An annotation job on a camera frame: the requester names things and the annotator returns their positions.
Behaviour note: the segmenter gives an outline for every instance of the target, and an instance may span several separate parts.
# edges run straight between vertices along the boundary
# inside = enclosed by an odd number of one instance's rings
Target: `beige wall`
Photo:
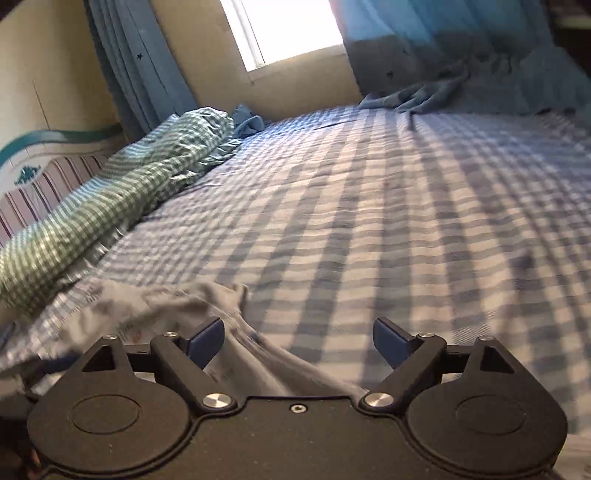
[[[273,73],[251,81],[219,0],[152,0],[152,6],[203,106],[231,111],[243,102],[263,117],[278,120],[361,100],[344,54],[300,55],[273,64]]]
[[[34,129],[116,122],[82,0],[25,0],[0,22],[0,148]]]

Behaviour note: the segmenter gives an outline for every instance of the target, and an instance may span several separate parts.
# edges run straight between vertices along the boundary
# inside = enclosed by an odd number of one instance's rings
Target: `bed frame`
[[[120,125],[33,131],[0,150],[0,248],[96,175],[127,142]]]

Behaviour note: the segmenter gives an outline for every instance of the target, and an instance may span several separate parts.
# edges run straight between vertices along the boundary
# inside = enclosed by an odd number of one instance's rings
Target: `sunlight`
[[[242,0],[265,63],[343,43],[328,0]]]

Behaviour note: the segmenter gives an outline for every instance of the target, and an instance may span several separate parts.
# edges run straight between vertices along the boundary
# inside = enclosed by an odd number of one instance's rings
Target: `checkered bedsheet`
[[[145,218],[1,365],[43,353],[91,279],[240,282],[255,329],[366,387],[389,373],[377,316],[450,343],[495,335],[590,433],[589,192],[591,140],[557,115],[311,113]]]

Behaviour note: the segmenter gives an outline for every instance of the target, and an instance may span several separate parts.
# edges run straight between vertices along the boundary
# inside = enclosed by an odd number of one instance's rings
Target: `crumpled blanket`
[[[0,250],[0,324],[34,316],[79,280],[143,215],[234,155],[232,118],[213,108],[173,115],[113,155],[100,175]]]
[[[591,80],[562,48],[547,46],[524,59],[500,54],[464,59],[442,69],[434,79],[389,95],[372,93],[359,107],[509,115],[572,110],[591,127]]]

